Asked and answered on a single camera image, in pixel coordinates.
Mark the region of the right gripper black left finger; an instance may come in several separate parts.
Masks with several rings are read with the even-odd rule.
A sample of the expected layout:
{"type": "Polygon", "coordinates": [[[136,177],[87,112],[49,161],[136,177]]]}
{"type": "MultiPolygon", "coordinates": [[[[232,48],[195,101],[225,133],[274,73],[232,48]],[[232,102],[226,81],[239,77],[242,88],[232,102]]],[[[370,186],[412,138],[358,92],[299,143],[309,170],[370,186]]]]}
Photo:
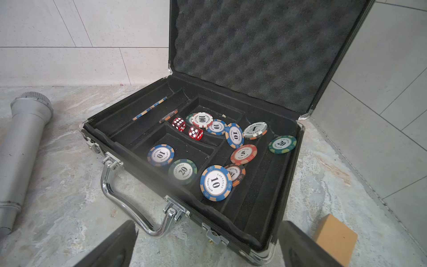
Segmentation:
{"type": "Polygon", "coordinates": [[[128,267],[137,236],[134,222],[128,220],[75,264],[75,267],[128,267]]]}

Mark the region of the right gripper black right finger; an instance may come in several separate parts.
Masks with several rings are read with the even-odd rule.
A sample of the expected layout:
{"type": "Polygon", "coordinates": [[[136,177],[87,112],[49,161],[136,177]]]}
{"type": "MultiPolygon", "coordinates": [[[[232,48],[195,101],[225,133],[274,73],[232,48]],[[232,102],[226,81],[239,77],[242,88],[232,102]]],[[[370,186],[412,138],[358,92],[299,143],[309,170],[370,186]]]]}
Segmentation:
{"type": "Polygon", "coordinates": [[[282,221],[278,240],[286,267],[342,267],[291,221],[282,221]]]}

